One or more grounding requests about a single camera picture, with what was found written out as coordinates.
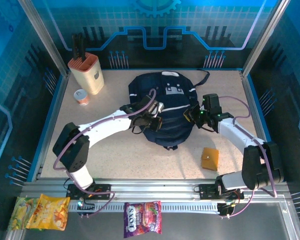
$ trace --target small cup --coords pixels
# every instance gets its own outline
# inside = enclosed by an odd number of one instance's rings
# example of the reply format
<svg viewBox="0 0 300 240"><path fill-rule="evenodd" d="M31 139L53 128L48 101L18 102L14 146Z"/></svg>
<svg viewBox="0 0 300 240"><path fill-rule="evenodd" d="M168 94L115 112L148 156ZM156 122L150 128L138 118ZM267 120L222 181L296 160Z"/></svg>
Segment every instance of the small cup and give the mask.
<svg viewBox="0 0 300 240"><path fill-rule="evenodd" d="M77 91L74 92L73 94L75 100L81 105L81 106L85 106L89 103L89 96L88 93L83 90L83 89L79 89Z"/></svg>

